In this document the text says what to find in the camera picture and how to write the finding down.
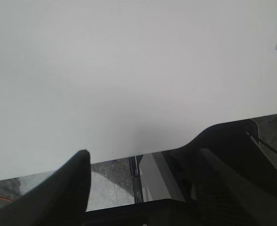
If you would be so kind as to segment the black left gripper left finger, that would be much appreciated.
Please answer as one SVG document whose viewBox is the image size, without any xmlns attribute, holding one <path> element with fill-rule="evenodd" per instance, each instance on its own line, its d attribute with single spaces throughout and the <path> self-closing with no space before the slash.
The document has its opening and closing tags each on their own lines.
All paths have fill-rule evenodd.
<svg viewBox="0 0 277 226">
<path fill-rule="evenodd" d="M 0 226 L 81 226 L 90 187 L 90 154 L 81 150 L 44 182 L 1 208 Z"/>
</svg>

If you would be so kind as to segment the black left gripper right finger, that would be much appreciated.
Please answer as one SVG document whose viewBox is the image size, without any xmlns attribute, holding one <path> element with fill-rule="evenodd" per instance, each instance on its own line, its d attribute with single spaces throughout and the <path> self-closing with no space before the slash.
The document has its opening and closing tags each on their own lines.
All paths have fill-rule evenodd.
<svg viewBox="0 0 277 226">
<path fill-rule="evenodd" d="M 198 210 L 206 226 L 277 226 L 277 170 L 261 154 L 222 160 L 196 153 Z"/>
</svg>

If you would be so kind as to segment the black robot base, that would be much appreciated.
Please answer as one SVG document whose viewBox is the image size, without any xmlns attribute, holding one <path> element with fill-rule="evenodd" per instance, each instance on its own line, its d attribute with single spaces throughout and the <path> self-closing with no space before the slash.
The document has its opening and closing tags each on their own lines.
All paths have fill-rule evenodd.
<svg viewBox="0 0 277 226">
<path fill-rule="evenodd" d="M 84 225 L 205 226 L 197 203 L 197 151 L 202 148 L 209 149 L 226 161 L 230 161 L 230 155 L 243 158 L 249 155 L 259 157 L 263 154 L 267 158 L 261 150 L 262 144 L 258 126 L 254 121 L 242 120 L 211 126 L 190 143 L 178 149 L 180 162 L 183 165 L 183 177 L 187 179 L 189 185 L 186 201 L 162 199 L 90 211 L 85 214 Z"/>
</svg>

